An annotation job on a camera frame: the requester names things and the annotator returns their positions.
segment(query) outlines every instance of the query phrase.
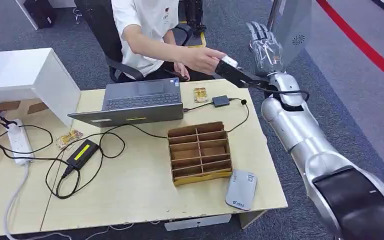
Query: laptop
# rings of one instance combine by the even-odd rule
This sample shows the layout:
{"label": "laptop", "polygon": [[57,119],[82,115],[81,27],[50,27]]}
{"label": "laptop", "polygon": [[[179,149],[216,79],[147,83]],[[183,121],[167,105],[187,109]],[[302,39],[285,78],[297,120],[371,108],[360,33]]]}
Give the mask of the laptop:
{"label": "laptop", "polygon": [[183,119],[179,78],[108,84],[101,111],[68,116],[100,128]]}

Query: power strip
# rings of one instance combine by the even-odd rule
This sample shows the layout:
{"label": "power strip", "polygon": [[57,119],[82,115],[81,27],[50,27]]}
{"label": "power strip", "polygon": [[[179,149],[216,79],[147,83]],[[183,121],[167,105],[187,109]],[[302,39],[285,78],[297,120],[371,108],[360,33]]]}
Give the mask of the power strip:
{"label": "power strip", "polygon": [[[15,124],[10,124],[8,125],[9,129],[6,131],[8,132],[8,138],[9,138],[9,143],[11,144],[11,149],[16,152],[20,153],[15,153],[13,152],[12,155],[17,158],[17,157],[29,157],[29,158],[34,158],[33,153],[29,153],[32,151],[32,147],[30,146],[29,138],[27,137],[26,130],[24,127],[19,127],[23,125],[23,122],[21,122],[20,119],[15,119],[14,122],[17,123]],[[18,165],[24,165],[27,162],[29,162],[30,159],[15,159],[15,163]]]}

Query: person's arm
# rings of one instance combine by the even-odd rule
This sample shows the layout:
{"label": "person's arm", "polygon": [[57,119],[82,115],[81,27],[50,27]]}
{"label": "person's arm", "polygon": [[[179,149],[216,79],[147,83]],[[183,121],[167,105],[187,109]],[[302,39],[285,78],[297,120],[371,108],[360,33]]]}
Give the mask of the person's arm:
{"label": "person's arm", "polygon": [[[167,33],[162,37],[162,39],[166,44],[177,45],[175,35],[171,29],[167,31]],[[174,71],[181,74],[182,77],[186,78],[188,81],[191,79],[189,71],[183,63],[174,62],[173,67]]]}
{"label": "person's arm", "polygon": [[188,48],[159,42],[143,35],[141,27],[136,24],[126,26],[122,32],[122,37],[135,54],[167,62],[182,63],[192,70],[208,75],[214,73],[219,59],[226,56],[222,52],[206,47]]}

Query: white cable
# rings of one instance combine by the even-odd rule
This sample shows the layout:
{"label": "white cable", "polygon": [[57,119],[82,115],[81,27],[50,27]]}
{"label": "white cable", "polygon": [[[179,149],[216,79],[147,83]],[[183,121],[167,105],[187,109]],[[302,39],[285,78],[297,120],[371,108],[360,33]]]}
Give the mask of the white cable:
{"label": "white cable", "polygon": [[97,232],[95,234],[92,234],[92,235],[88,236],[85,240],[89,240],[89,239],[95,237],[96,235],[106,234],[106,233],[108,233],[109,230],[110,230],[110,226],[106,227],[105,231],[100,231],[100,232]]}
{"label": "white cable", "polygon": [[131,227],[133,227],[133,225],[135,225],[134,223],[132,223],[130,226],[127,226],[127,227],[123,227],[123,228],[116,228],[116,227],[113,227],[113,226],[109,226],[110,228],[114,229],[114,230],[117,230],[117,231],[121,231],[121,230],[126,230],[126,229],[129,229]]}
{"label": "white cable", "polygon": [[108,231],[110,230],[110,228],[112,228],[112,229],[114,229],[114,230],[117,230],[117,231],[121,231],[121,230],[129,229],[129,228],[133,227],[133,225],[135,225],[135,224],[132,223],[130,226],[127,226],[127,227],[124,227],[124,228],[116,228],[116,227],[113,227],[113,226],[109,225],[109,226],[106,228],[105,231],[100,231],[100,232],[94,233],[94,234],[88,236],[85,240],[89,240],[89,239],[91,239],[91,238],[93,238],[93,237],[95,237],[95,236],[97,236],[97,235],[106,234],[106,233],[108,233]]}
{"label": "white cable", "polygon": [[[26,182],[28,176],[29,176],[29,164],[27,163],[27,164],[24,165],[24,179],[22,180],[21,184],[18,186],[18,188],[15,191],[14,195],[11,197],[11,199],[10,199],[10,201],[8,203],[8,206],[6,207],[5,215],[3,216],[3,230],[5,231],[6,237],[8,239],[10,239],[10,240],[21,240],[21,239],[17,239],[17,238],[14,238],[13,236],[11,236],[11,233],[8,230],[8,215],[10,213],[11,206],[13,205],[13,203],[16,200],[18,194],[20,193],[21,188],[23,187],[24,183]],[[43,235],[43,236],[35,236],[35,237],[23,239],[23,240],[43,239],[43,238],[50,237],[52,235],[60,235],[62,237],[68,238],[69,240],[72,240],[72,238],[70,236],[64,235],[64,234],[59,233],[59,232],[53,232],[53,233],[46,234],[46,235]]]}

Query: chair armrest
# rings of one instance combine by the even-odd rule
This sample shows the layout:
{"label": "chair armrest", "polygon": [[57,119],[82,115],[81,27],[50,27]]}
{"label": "chair armrest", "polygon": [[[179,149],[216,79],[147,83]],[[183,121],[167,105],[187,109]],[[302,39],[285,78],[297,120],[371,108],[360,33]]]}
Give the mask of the chair armrest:
{"label": "chair armrest", "polygon": [[121,62],[116,62],[107,56],[105,56],[105,60],[106,64],[109,66],[109,76],[115,83],[118,82],[118,79],[115,76],[116,70],[120,70],[121,72],[132,76],[136,81],[143,81],[145,78],[140,71],[131,66],[124,65]]}
{"label": "chair armrest", "polygon": [[194,34],[194,30],[192,29],[191,26],[189,26],[188,24],[184,24],[184,23],[178,24],[175,28],[180,29],[186,33],[186,39],[182,43],[182,46],[185,46],[186,43],[189,41],[189,39],[192,37],[192,34]]}

